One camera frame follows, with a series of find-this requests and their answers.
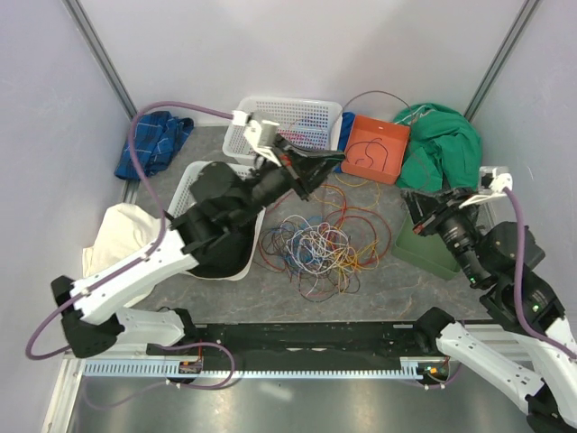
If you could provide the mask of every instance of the white wall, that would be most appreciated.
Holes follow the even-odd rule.
[[[365,90],[464,111],[522,0],[81,0],[137,106]],[[390,116],[383,95],[353,109]],[[195,115],[202,123],[219,122]]]
[[[50,281],[81,276],[81,249],[120,198],[128,120],[58,0],[4,4],[0,59],[0,429],[28,433],[60,360],[28,361],[24,345],[55,308]],[[36,351],[64,343],[56,323]]]
[[[474,124],[485,163],[508,165],[526,220],[545,249],[537,272],[577,330],[577,2],[542,2]],[[498,219],[511,219],[506,202]]]

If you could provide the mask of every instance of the gray floor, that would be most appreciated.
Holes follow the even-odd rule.
[[[222,154],[224,127],[197,128],[190,135],[180,154],[168,170],[151,178],[165,208],[172,199],[185,168],[193,161],[229,161]],[[350,183],[358,179],[343,176]],[[329,183],[342,188],[354,206],[370,206],[375,202],[374,184],[357,189],[345,187],[334,176]],[[327,193],[327,198],[335,197]],[[148,193],[141,187],[136,203],[146,211],[156,214]],[[398,189],[380,186],[378,211],[389,221],[393,240],[407,211]],[[289,198],[274,212],[268,213],[264,227],[277,225],[292,214],[305,217],[319,215],[318,202],[302,202]],[[351,236],[363,236],[354,226],[345,226]],[[386,239],[383,228],[379,237]],[[487,318],[478,301],[481,293],[469,289],[467,280],[459,275],[452,281],[443,281],[434,275],[404,263],[390,254],[372,271],[360,274],[361,289],[356,295],[337,295],[320,304],[302,299],[294,283],[286,274],[266,271],[252,265],[243,280],[202,281],[191,276],[176,275],[159,284],[154,292],[138,304],[140,309],[158,309],[166,306],[181,307],[192,313],[198,322],[276,322],[276,321],[329,321],[329,320],[413,320],[433,306],[441,307],[459,319]]]
[[[87,395],[106,405],[159,379],[92,378]],[[244,380],[223,391],[160,387],[119,408],[77,401],[69,433],[528,433],[525,416],[477,374],[444,391],[395,381]]]

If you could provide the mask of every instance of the metal pole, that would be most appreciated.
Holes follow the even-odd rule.
[[[495,79],[497,78],[500,71],[503,69],[505,62],[507,61],[508,57],[510,56],[511,52],[515,48],[517,41],[519,40],[521,33],[527,27],[529,20],[535,14],[536,8],[541,4],[541,0],[526,0],[525,3],[521,6],[519,13],[515,17],[515,21],[512,23],[510,29],[508,30],[507,36],[501,43],[497,54],[495,55],[493,61],[491,62],[489,69],[485,73],[483,80],[481,81],[479,87],[475,91],[474,96],[472,97],[471,103],[465,110],[464,116],[467,120],[471,121],[483,99],[487,96],[492,87]]]
[[[136,107],[134,106],[134,102],[131,100],[130,95],[128,95],[128,91],[124,87],[124,84],[120,79],[118,72],[114,68],[112,61],[108,57],[105,47],[98,38],[92,23],[88,19],[86,11],[80,5],[78,0],[62,0],[62,3],[64,3],[70,12],[70,15],[76,22],[78,29],[88,44],[88,47],[90,47],[90,50],[94,54],[96,61],[100,65],[100,68],[105,73],[106,79],[110,83],[113,91],[118,96],[120,103],[123,105],[124,111],[126,114],[128,114],[129,118],[134,117],[137,112]]]

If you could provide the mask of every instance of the cable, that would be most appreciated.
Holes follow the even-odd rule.
[[[437,385],[424,385],[420,382],[409,382],[409,381],[403,381],[404,384],[409,385],[409,386],[415,386],[417,388],[422,388],[425,391],[428,390],[443,390],[447,385],[450,385],[451,383],[453,383],[455,381],[455,379],[457,377],[459,377],[459,375],[461,374],[462,371],[462,364],[457,365],[457,368],[454,372],[454,374],[449,377],[445,382],[443,383],[439,383]]]
[[[62,311],[64,311],[68,307],[72,306],[79,299],[87,296],[88,294],[90,294],[94,290],[98,289],[103,284],[113,280],[118,275],[125,273],[126,271],[128,271],[128,270],[132,269],[134,266],[136,266],[138,263],[146,260],[148,257],[151,256],[152,253],[154,253],[154,251],[156,251],[158,246],[162,243],[162,240],[164,239],[164,235],[166,234],[166,217],[164,215],[164,208],[162,206],[162,203],[160,201],[159,196],[156,194],[156,192],[152,188],[151,183],[146,178],[146,174],[144,173],[144,169],[142,168],[140,161],[138,161],[138,157],[136,155],[136,145],[134,143],[134,136],[136,135],[136,127],[138,125],[138,121],[141,119],[141,117],[143,115],[147,114],[152,109],[159,108],[161,106],[177,106],[180,108],[187,108],[187,109],[190,109],[193,111],[199,111],[201,113],[206,113],[209,115],[215,115],[217,117],[223,117],[225,119],[232,119],[233,118],[233,115],[229,115],[228,113],[224,113],[222,111],[216,111],[216,110],[212,110],[210,108],[205,108],[203,106],[195,106],[193,104],[187,104],[185,102],[177,102],[177,101],[155,102],[153,104],[149,104],[149,105],[145,106],[141,111],[139,111],[136,114],[136,116],[131,121],[130,130],[128,132],[128,152],[130,153],[131,160],[133,162],[134,169],[136,170],[136,173],[138,174],[138,177],[140,178],[140,180],[141,180],[142,184],[144,185],[144,187],[146,188],[146,190],[151,195],[152,200],[154,201],[154,204],[158,210],[158,214],[160,216],[159,234],[158,234],[156,240],[152,243],[151,247],[146,251],[144,257],[139,257],[137,259],[134,259],[133,261],[127,263],[122,268],[119,268],[116,271],[111,272],[110,274],[108,274],[105,277],[103,277],[102,279],[98,280],[97,282],[95,282],[91,286],[87,287],[87,289],[84,292],[79,293],[78,295],[71,297],[69,300],[67,300],[62,305],[60,305],[57,309],[52,311],[40,323],[40,325],[34,330],[34,332],[32,332],[30,339],[26,343],[26,348],[25,348],[24,352],[26,353],[26,357],[28,359],[32,359],[33,361],[41,361],[44,359],[52,358],[53,356],[61,354],[65,351],[67,351],[68,349],[70,349],[70,346],[66,345],[66,346],[61,347],[59,349],[53,350],[52,352],[48,352],[47,354],[36,355],[36,354],[32,353],[32,348],[34,346],[34,343],[36,342],[36,340],[38,339],[40,334],[44,331],[44,329],[49,325],[49,323],[52,320],[54,320],[57,316],[59,316],[62,313]]]
[[[364,97],[365,95],[369,95],[370,93],[380,93],[382,95],[388,95],[390,97],[394,97],[395,99],[397,99],[398,101],[402,102],[407,108],[409,113],[411,114],[411,124],[413,124],[415,122],[415,114],[413,113],[413,110],[411,109],[411,106],[405,102],[405,100],[401,99],[400,97],[398,97],[397,95],[394,95],[390,92],[385,92],[384,90],[368,90],[366,92],[362,92],[359,95],[356,95],[354,97],[352,97],[351,99],[349,99],[346,104],[344,104],[343,109],[341,110],[341,112],[338,114],[338,116],[334,119],[333,124],[331,125],[331,129],[329,130],[329,135],[333,132],[333,128],[334,125],[336,124],[336,121],[341,117],[341,115],[343,115],[344,110],[346,110],[346,108],[352,103],[352,101],[354,101],[355,99],[359,98],[359,97]]]
[[[128,397],[121,399],[120,401],[117,401],[117,402],[111,403],[111,404],[106,404],[104,406],[97,405],[97,404],[93,403],[92,401],[90,401],[90,399],[87,396],[87,383],[85,382],[83,390],[82,390],[82,398],[86,402],[87,406],[93,410],[114,409],[114,408],[117,408],[118,406],[125,404],[127,401],[130,401],[130,400],[132,400],[132,399],[134,399],[140,395],[143,395],[145,392],[155,390],[155,389],[161,387],[162,385],[173,385],[173,386],[177,386],[178,388],[184,387],[184,388],[189,388],[189,389],[193,389],[193,390],[219,390],[219,389],[224,388],[224,386],[230,382],[230,380],[233,378],[234,373],[236,372],[236,363],[234,361],[233,354],[231,354],[231,352],[226,347],[224,347],[223,345],[219,345],[217,343],[201,342],[201,343],[192,343],[190,345],[178,345],[178,346],[156,345],[156,346],[163,349],[163,350],[167,350],[167,351],[180,351],[180,350],[185,350],[185,349],[193,349],[195,347],[199,347],[199,348],[200,347],[214,347],[214,348],[217,348],[218,350],[220,350],[221,352],[224,352],[224,354],[226,356],[228,356],[228,358],[231,361],[231,370],[228,373],[228,375],[221,382],[215,383],[214,385],[195,385],[194,383],[174,383],[174,382],[171,382],[170,379],[167,379],[166,381],[163,381],[163,382],[152,383],[152,384],[142,388],[141,390],[135,392],[134,394],[131,394]]]
[[[343,185],[346,185],[347,187],[351,187],[351,188],[359,188],[359,187],[362,187],[363,185],[366,185],[367,183],[369,183],[369,180],[365,180],[364,182],[361,182],[361,183],[352,184],[352,183],[347,183],[344,180],[342,180],[341,178],[339,178],[338,174],[335,174],[334,176]]]
[[[355,147],[355,146],[357,146],[357,145],[359,145],[359,144],[366,144],[366,146],[365,146],[365,148],[364,148],[364,154],[365,154],[365,156],[366,156],[367,158],[369,158],[369,159],[371,160],[371,165],[367,166],[366,168],[367,168],[367,169],[371,169],[372,166],[373,166],[374,163],[375,163],[375,160],[374,160],[374,158],[372,158],[372,157],[367,153],[367,151],[369,150],[369,145],[370,145],[370,144],[378,144],[378,145],[380,146],[380,148],[385,151],[385,161],[383,161],[382,167],[380,168],[380,171],[385,171],[385,167],[386,167],[386,165],[387,165],[387,160],[389,159],[389,149],[387,149],[387,146],[385,146],[383,143],[381,143],[380,141],[377,141],[377,140],[381,140],[381,138],[380,138],[380,137],[375,137],[375,138],[373,138],[373,139],[370,140],[370,141],[356,142],[356,143],[347,144],[346,149],[345,149],[345,151],[344,151],[346,161],[347,161],[347,162],[350,162],[351,164],[354,164],[354,165],[357,165],[357,164],[359,163],[359,161],[364,161],[364,158],[360,158],[360,159],[358,159],[358,160],[355,161],[355,162],[349,161],[349,153],[350,153],[350,151],[353,149],[353,147]]]
[[[544,336],[536,332],[527,322],[523,312],[523,267],[525,265],[525,217],[521,209],[517,196],[509,188],[504,188],[503,192],[507,194],[508,199],[515,211],[515,218],[517,220],[517,257],[515,259],[515,280],[513,282],[513,298],[515,301],[515,314],[521,327],[527,334],[539,341],[543,341],[559,349],[571,359],[577,359],[577,354],[570,348],[562,345],[558,341],[553,340],[548,336]]]
[[[305,219],[302,216],[289,216],[278,226],[262,230],[257,243],[266,265],[256,263],[271,272],[286,272],[291,281],[294,279],[297,282],[299,295],[311,302],[324,302],[338,293],[357,293],[361,287],[358,273],[377,267],[392,240],[389,224],[378,213],[366,207],[349,207],[344,192],[335,185],[325,184],[320,188],[323,188],[323,192],[333,190],[341,196],[340,204],[313,196],[322,205],[336,210],[326,217]],[[380,189],[371,207],[378,204],[379,197]],[[388,231],[387,244],[381,253],[378,252],[380,239],[370,219],[348,215],[349,211],[365,212],[380,219]],[[320,224],[313,224],[313,220],[317,219]],[[371,229],[372,241],[366,245],[352,246],[343,225],[358,220]],[[267,256],[277,257],[280,264],[270,261]]]
[[[434,380],[435,382],[446,384],[446,382],[451,377],[451,363],[447,363],[446,367],[447,367],[447,378],[445,380],[441,380],[441,379],[434,377],[430,372],[426,372],[426,375],[428,377],[430,377],[432,380]]]
[[[335,120],[333,121],[333,124],[331,125],[330,129],[329,129],[329,136],[332,134],[333,132],[333,128],[334,125],[336,124],[336,122],[338,121],[338,119],[343,115],[344,110],[352,103],[352,101],[356,100],[359,97],[363,97],[365,95],[369,95],[371,93],[379,93],[382,95],[387,95],[389,97],[394,97],[395,99],[397,99],[398,101],[400,101],[401,103],[403,103],[403,105],[405,105],[408,109],[408,116],[404,117],[403,119],[400,119],[399,121],[396,122],[396,124],[399,124],[401,122],[404,122],[405,120],[407,120],[407,117],[410,116],[411,121],[409,123],[409,127],[411,127],[416,121],[417,121],[417,113],[424,107],[424,106],[420,106],[418,107],[416,110],[413,110],[412,107],[408,104],[408,102],[406,102],[404,99],[402,99],[401,97],[398,97],[397,95],[390,93],[390,92],[386,92],[384,90],[368,90],[366,92],[362,92],[354,97],[352,97],[351,99],[349,99],[346,104],[344,104],[343,109],[341,110],[341,112],[339,113],[339,115],[335,118]],[[406,152],[409,152],[411,156],[413,156],[415,158],[415,160],[418,162],[418,164],[423,168],[423,172],[426,174],[426,180],[423,183],[423,185],[421,185],[418,188],[414,188],[416,190],[422,190],[425,189],[427,187],[427,185],[430,183],[431,181],[431,174],[429,173],[429,171],[426,169],[426,165],[423,162],[423,160],[421,159],[420,156],[418,156],[416,153],[412,152],[410,150],[410,145],[407,146],[407,150]]]

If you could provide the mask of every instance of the white bracket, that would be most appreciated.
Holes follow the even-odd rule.
[[[497,200],[498,198],[504,198],[507,195],[503,192],[505,188],[513,189],[513,177],[510,173],[501,173],[497,175],[488,189],[480,189],[479,194],[475,194],[470,198],[466,199],[460,206],[459,209],[470,205],[479,205],[481,203],[487,203],[489,201]]]
[[[277,155],[270,148],[279,130],[279,122],[266,113],[255,112],[249,115],[234,110],[233,125],[244,127],[244,138],[256,153],[281,166]]]

